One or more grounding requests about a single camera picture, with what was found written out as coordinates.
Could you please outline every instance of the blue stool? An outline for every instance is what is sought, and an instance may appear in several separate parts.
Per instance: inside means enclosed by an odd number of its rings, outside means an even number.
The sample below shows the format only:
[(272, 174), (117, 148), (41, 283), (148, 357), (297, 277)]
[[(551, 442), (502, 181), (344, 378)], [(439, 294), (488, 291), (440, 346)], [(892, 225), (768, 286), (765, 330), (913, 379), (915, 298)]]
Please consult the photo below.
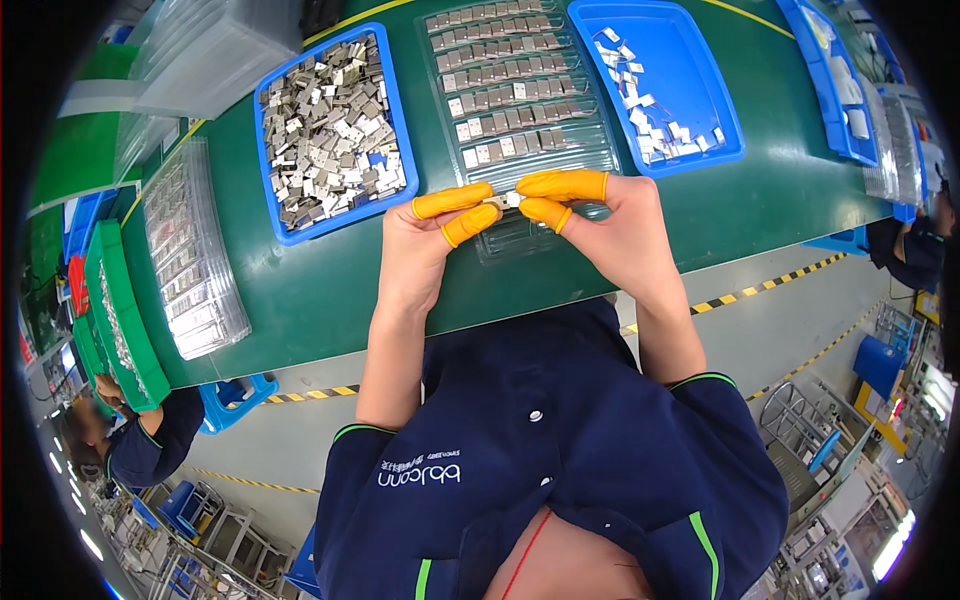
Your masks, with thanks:
[(867, 226), (861, 225), (858, 228), (847, 229), (832, 235), (818, 237), (809, 242), (803, 242), (801, 246), (807, 248), (822, 248), (833, 252), (846, 252), (847, 254), (857, 254), (866, 256), (870, 248), (867, 242)]
[(204, 400), (204, 425), (202, 433), (217, 435), (249, 413), (255, 406), (276, 394), (280, 384), (267, 381), (263, 374), (251, 375), (253, 393), (244, 398), (243, 386), (236, 380), (219, 383), (205, 383), (200, 386), (200, 397)]

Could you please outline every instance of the finger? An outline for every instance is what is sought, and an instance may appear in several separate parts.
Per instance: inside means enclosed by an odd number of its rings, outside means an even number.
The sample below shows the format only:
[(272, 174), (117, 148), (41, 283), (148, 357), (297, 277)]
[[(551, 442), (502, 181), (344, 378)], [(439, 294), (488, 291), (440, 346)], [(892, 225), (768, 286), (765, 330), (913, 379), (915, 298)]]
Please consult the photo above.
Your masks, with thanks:
[(440, 228), (444, 238), (456, 248), (471, 237), (496, 223), (501, 216), (500, 209), (493, 204), (480, 204), (450, 221)]
[(414, 215), (423, 220), (458, 208), (469, 208), (492, 195), (493, 187), (489, 183), (471, 183), (420, 196), (411, 202), (410, 207)]
[(569, 206), (545, 198), (524, 198), (520, 201), (519, 209), (524, 217), (546, 223), (557, 233), (564, 229), (564, 225), (573, 214), (573, 209)]
[(543, 171), (520, 179), (516, 191), (522, 196), (552, 200), (596, 200), (606, 198), (607, 173), (589, 169)]

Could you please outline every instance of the blue plastic tray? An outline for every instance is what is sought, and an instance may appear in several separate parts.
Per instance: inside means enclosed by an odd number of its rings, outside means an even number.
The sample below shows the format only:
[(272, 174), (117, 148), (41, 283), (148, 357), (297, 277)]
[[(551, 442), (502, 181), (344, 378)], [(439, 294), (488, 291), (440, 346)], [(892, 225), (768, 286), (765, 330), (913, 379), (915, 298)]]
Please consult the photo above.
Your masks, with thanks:
[[(686, 9), (656, 0), (576, 0), (566, 11), (600, 72), (634, 165), (641, 174), (656, 179), (743, 158), (743, 132), (730, 92), (707, 41)], [(661, 129), (666, 127), (666, 121), (678, 121), (682, 127), (690, 128), (690, 137), (702, 135), (711, 145), (716, 144), (713, 129), (719, 127), (725, 143), (703, 154), (657, 160), (649, 165), (643, 162), (636, 128), (623, 107), (607, 65), (593, 44), (598, 40), (613, 48), (612, 42), (602, 34), (594, 37), (605, 27), (613, 28), (621, 41), (625, 39), (636, 54), (635, 62), (643, 65), (644, 72), (637, 74), (637, 92), (653, 94), (657, 100), (656, 105), (643, 109), (649, 118), (657, 119)]]
[[(271, 167), (267, 161), (267, 148), (263, 144), (265, 132), (263, 131), (262, 106), (257, 99), (261, 91), (267, 89), (274, 80), (285, 75), (290, 67), (298, 62), (303, 62), (307, 57), (319, 55), (334, 44), (342, 41), (353, 41), (360, 37), (361, 34), (372, 34), (376, 38), (376, 45), (380, 50), (380, 62), (383, 65), (383, 81), (387, 85), (387, 100), (390, 104), (386, 118), (396, 132), (396, 146), (400, 151), (400, 160), (403, 162), (403, 174), (407, 179), (407, 186), (384, 200), (374, 200), (369, 204), (364, 204), (336, 217), (323, 219), (319, 223), (306, 229), (287, 232), (286, 226), (280, 221), (280, 206), (276, 199), (274, 187), (270, 184), (270, 178), (268, 177)], [(253, 91), (253, 128), (256, 131), (256, 151), (260, 156), (260, 177), (263, 179), (263, 191), (266, 193), (267, 211), (270, 213), (270, 222), (274, 226), (276, 239), (284, 246), (296, 246), (300, 242), (313, 239), (336, 228), (341, 228), (344, 225), (349, 225), (361, 219), (366, 219), (367, 217), (384, 212), (387, 208), (396, 204), (403, 204), (412, 200), (420, 188), (420, 178), (417, 176), (417, 167), (414, 165), (414, 153), (413, 150), (410, 149), (410, 135), (407, 133), (407, 125), (403, 120), (403, 107), (400, 105), (400, 93), (396, 88), (396, 74), (394, 73), (394, 62), (390, 56), (390, 45), (387, 43), (387, 30), (379, 23), (365, 23), (336, 37), (332, 37), (323, 43), (317, 44), (295, 59), (281, 65), (273, 73), (263, 78), (260, 85)]]
[(113, 199), (116, 197), (117, 190), (110, 189), (81, 196), (77, 200), (70, 230), (63, 235), (64, 262), (69, 262), (72, 256), (86, 256), (86, 249), (90, 247), (90, 238), (93, 236), (93, 226), (97, 221), (107, 218), (113, 207)]
[[(813, 88), (817, 92), (817, 100), (820, 102), (820, 112), (824, 117), (824, 127), (827, 130), (827, 145), (840, 154), (859, 160), (865, 165), (876, 167), (876, 141), (874, 140), (874, 122), (870, 118), (870, 110), (867, 108), (866, 101), (858, 105), (840, 104), (840, 94), (837, 93), (836, 84), (830, 75), (828, 64), (829, 57), (824, 49), (817, 43), (817, 38), (813, 34), (810, 23), (804, 16), (801, 7), (807, 7), (816, 12), (824, 21), (829, 23), (836, 39), (830, 42), (830, 53), (835, 57), (842, 57), (850, 68), (851, 73), (856, 73), (853, 67), (853, 61), (847, 54), (847, 48), (843, 45), (840, 35), (830, 20), (820, 11), (815, 9), (805, 0), (777, 0), (777, 5), (783, 11), (793, 35), (797, 39), (797, 45), (800, 46), (800, 52), (804, 55), (806, 69), (810, 72), (810, 79), (813, 80)], [(869, 139), (857, 139), (853, 137), (850, 127), (844, 121), (844, 110), (850, 108), (860, 108), (867, 117), (867, 131), (870, 132)]]

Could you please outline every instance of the red wire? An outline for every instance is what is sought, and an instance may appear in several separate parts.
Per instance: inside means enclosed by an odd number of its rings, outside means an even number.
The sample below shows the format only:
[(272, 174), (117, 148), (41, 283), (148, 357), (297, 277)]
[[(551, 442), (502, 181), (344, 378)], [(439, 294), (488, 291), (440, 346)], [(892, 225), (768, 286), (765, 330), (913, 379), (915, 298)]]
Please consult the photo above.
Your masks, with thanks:
[(546, 510), (546, 515), (543, 516), (543, 520), (540, 522), (540, 527), (537, 528), (537, 531), (534, 532), (534, 536), (530, 538), (530, 543), (527, 544), (526, 550), (523, 551), (523, 556), (520, 557), (520, 562), (516, 564), (514, 569), (514, 576), (510, 578), (510, 583), (507, 584), (507, 588), (503, 590), (503, 595), (500, 596), (500, 600), (506, 600), (507, 594), (510, 593), (510, 587), (514, 584), (517, 574), (520, 572), (520, 566), (523, 565), (523, 561), (527, 558), (527, 553), (530, 552), (530, 548), (533, 547), (534, 541), (537, 539), (537, 536), (540, 534), (540, 530), (543, 529), (543, 525), (546, 524), (546, 520), (550, 518), (550, 509)]

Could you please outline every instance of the worker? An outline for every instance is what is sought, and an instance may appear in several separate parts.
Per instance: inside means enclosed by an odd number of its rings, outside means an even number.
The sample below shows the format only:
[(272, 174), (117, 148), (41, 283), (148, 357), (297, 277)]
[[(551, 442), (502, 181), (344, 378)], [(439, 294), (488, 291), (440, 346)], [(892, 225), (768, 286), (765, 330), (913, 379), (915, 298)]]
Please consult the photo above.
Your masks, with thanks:
[(867, 226), (870, 258), (876, 267), (886, 267), (897, 281), (914, 290), (932, 290), (944, 270), (944, 245), (956, 224), (947, 180), (941, 182), (933, 204), (932, 220), (918, 206), (913, 223), (885, 219)]
[(447, 254), (501, 213), (486, 183), (388, 210), (356, 423), (317, 508), (324, 598), (739, 598), (777, 554), (786, 490), (707, 372), (656, 185), (550, 171), (516, 191), (636, 300), (643, 373), (604, 298), (425, 340)]
[(70, 453), (81, 472), (99, 468), (107, 479), (128, 487), (154, 486), (186, 459), (204, 422), (197, 388), (172, 391), (157, 408), (135, 413), (108, 374), (96, 373), (96, 394), (126, 421), (110, 432), (116, 417), (105, 419), (93, 398), (82, 396), (63, 413)]

